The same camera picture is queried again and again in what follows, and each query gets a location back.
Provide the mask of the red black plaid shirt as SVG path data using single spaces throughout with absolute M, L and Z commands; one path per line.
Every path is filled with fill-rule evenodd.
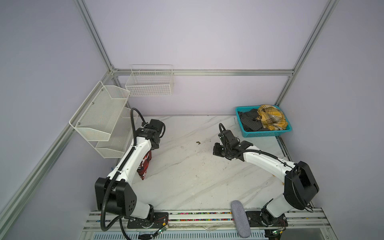
M 146 177 L 151 159 L 152 159 L 152 151 L 148 151 L 137 169 L 137 173 L 139 174 L 142 180 L 144 180 Z

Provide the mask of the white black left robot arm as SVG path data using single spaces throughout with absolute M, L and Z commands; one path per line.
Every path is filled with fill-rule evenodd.
M 96 181 L 96 200 L 103 231 L 122 218 L 136 219 L 145 227 L 153 224 L 154 207 L 140 202 L 131 184 L 138 171 L 146 171 L 151 151 L 159 148 L 165 129 L 163 122 L 152 119 L 135 130 L 132 143 L 118 165 L 106 178 Z

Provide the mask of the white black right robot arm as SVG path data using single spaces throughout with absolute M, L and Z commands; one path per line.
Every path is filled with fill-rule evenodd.
M 273 176 L 283 184 L 283 192 L 267 202 L 260 212 L 260 224 L 273 226 L 279 217 L 291 210 L 307 210 L 320 188 L 310 166 L 305 162 L 293 163 L 260 150 L 252 143 L 240 141 L 230 130 L 220 128 L 213 155 L 227 160 L 238 159 L 253 164 Z

